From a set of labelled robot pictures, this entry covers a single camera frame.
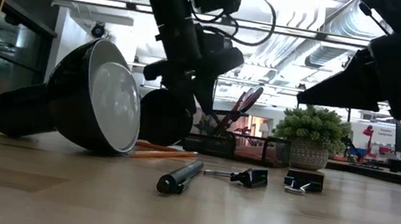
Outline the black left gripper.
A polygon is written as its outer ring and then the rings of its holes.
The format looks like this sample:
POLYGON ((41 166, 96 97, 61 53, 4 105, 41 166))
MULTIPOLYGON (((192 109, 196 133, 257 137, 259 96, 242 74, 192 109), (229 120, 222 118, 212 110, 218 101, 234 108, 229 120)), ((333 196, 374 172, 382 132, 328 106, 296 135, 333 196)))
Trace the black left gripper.
POLYGON ((213 91, 219 75, 240 66, 244 57, 229 38, 199 24, 165 28, 156 36, 166 58, 143 69, 144 78, 162 78, 182 106, 196 107, 197 98, 205 114, 213 112, 213 91))

